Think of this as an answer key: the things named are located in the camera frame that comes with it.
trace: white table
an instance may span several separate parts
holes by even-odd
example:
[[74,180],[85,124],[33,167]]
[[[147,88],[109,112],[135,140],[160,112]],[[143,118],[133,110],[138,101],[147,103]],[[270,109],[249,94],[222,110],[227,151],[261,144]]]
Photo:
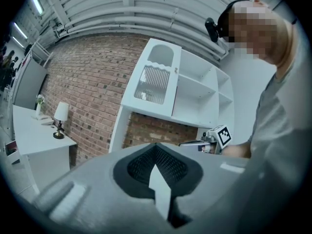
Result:
[[3,100],[9,101],[10,92],[11,92],[11,89],[4,88]]
[[28,177],[36,193],[69,171],[69,137],[56,139],[56,126],[40,125],[31,116],[35,110],[13,106],[15,140]]

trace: lamp shade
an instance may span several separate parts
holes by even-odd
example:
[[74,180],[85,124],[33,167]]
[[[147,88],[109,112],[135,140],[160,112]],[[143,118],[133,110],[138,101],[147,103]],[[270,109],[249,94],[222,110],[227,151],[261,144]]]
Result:
[[54,118],[61,121],[67,121],[69,105],[60,101],[55,111]]

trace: telephone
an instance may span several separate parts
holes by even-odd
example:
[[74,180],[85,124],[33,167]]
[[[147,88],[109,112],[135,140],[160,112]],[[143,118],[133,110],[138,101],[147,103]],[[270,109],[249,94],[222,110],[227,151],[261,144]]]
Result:
[[38,118],[41,125],[53,125],[54,120],[50,116],[40,116]]
[[47,118],[51,118],[51,117],[47,115],[40,115],[37,120],[42,120],[42,119],[47,119]]

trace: white shelf unit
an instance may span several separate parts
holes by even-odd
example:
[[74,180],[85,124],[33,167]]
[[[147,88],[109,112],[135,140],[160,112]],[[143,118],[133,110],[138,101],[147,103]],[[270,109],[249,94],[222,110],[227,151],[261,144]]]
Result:
[[230,77],[218,68],[216,68],[216,76],[219,92],[226,97],[233,99],[233,90]]
[[217,92],[185,75],[179,75],[172,121],[191,126],[217,124]]
[[150,39],[121,101],[110,152],[121,148],[131,111],[201,129],[225,124],[233,133],[231,79],[179,46]]

